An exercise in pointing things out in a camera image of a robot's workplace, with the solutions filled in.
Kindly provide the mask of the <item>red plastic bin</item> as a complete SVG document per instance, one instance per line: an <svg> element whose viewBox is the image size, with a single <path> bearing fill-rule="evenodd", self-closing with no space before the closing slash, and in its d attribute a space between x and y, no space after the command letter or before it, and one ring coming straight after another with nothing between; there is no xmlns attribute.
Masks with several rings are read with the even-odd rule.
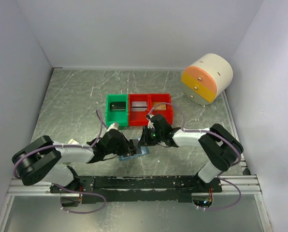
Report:
<svg viewBox="0 0 288 232"><path fill-rule="evenodd" d="M172 125L173 123L173 109L171 105L171 96L169 93L152 93L150 94L151 106L154 110L150 113L151 115L161 114L165 117L167 122Z"/></svg>
<svg viewBox="0 0 288 232"><path fill-rule="evenodd" d="M129 126L146 126L146 115L151 106L149 94L129 94Z"/></svg>

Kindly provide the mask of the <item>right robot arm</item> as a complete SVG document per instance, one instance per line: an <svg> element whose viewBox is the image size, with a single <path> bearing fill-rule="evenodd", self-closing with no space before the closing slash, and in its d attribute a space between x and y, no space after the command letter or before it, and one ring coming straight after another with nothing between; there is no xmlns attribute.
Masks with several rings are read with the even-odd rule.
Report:
<svg viewBox="0 0 288 232"><path fill-rule="evenodd" d="M207 191L211 181L241 160L243 146L223 126L214 124L210 128L187 130L173 128L163 115L150 117L143 127L138 146L154 146L164 143L168 147L201 147L209 161L198 171L195 189Z"/></svg>

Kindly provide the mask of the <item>blue card holder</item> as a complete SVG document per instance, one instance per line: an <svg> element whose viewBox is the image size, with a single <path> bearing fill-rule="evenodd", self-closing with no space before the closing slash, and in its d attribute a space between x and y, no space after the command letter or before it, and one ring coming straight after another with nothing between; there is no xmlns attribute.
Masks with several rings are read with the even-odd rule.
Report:
<svg viewBox="0 0 288 232"><path fill-rule="evenodd" d="M127 161L130 159L139 158L141 156L148 155L148 154L149 154L149 149L146 146L141 146L141 147L136 147L131 152L125 155L118 156L118 158L120 161Z"/></svg>

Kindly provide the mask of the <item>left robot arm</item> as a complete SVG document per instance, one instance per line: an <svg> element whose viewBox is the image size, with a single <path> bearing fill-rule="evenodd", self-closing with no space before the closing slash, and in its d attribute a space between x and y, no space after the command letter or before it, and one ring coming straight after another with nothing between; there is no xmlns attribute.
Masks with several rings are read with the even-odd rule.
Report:
<svg viewBox="0 0 288 232"><path fill-rule="evenodd" d="M102 137L80 145L54 142L45 135L14 154L13 175L25 186L51 182L73 193L79 189L80 181L67 163L96 163L105 161L107 155L124 156L135 150L136 146L117 129L109 129Z"/></svg>

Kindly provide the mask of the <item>green plastic bin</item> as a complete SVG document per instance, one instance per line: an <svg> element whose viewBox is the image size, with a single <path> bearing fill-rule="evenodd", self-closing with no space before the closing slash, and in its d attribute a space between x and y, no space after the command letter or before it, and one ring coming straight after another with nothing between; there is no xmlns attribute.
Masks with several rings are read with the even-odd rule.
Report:
<svg viewBox="0 0 288 232"><path fill-rule="evenodd" d="M129 125L129 100L127 94L108 94L106 99L105 121L110 126L117 122L121 127Z"/></svg>

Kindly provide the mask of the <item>round drawer cabinet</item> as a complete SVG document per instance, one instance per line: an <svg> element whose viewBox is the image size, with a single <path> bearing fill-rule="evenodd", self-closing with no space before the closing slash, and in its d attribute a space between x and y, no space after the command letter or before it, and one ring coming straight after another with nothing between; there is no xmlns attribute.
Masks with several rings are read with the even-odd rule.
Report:
<svg viewBox="0 0 288 232"><path fill-rule="evenodd" d="M211 104L231 83L233 70L221 56L209 53L182 72L183 93L196 104Z"/></svg>

